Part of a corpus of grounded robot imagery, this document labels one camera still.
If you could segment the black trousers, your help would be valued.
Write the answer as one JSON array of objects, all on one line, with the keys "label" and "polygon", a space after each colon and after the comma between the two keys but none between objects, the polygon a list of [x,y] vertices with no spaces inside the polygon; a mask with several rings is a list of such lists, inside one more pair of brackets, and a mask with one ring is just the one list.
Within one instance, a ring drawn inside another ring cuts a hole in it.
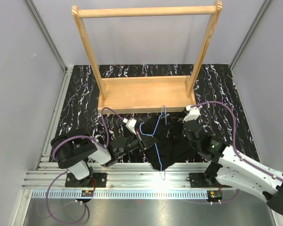
[{"label": "black trousers", "polygon": [[198,153],[189,140],[182,136],[182,120],[175,116],[159,118],[154,115],[141,124],[144,134],[153,134],[158,142],[145,151],[153,169],[164,171],[167,167],[178,162],[193,161]]}]

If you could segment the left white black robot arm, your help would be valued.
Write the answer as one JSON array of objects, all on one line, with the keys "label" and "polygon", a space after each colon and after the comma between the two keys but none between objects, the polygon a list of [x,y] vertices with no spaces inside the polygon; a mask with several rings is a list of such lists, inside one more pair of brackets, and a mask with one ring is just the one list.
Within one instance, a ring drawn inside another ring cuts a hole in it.
[{"label": "left white black robot arm", "polygon": [[103,167],[110,167],[124,155],[136,149],[145,151],[157,142],[157,138],[142,135],[137,131],[129,138],[117,137],[109,143],[108,147],[104,147],[90,136],[90,132],[80,129],[70,134],[57,136],[51,140],[50,144],[53,160],[58,163],[60,169],[68,171],[65,187],[75,188],[92,187],[106,178],[103,174],[94,172],[93,168],[87,164],[88,159],[96,161]]}]

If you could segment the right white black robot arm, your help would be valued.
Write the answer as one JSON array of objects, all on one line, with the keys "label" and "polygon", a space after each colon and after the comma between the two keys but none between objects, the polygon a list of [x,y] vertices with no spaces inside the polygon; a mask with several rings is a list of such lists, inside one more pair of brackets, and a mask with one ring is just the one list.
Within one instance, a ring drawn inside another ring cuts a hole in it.
[{"label": "right white black robot arm", "polygon": [[217,184],[247,192],[283,215],[283,172],[272,169],[209,135],[196,120],[183,123],[182,135],[210,164],[204,173],[209,187]]}]

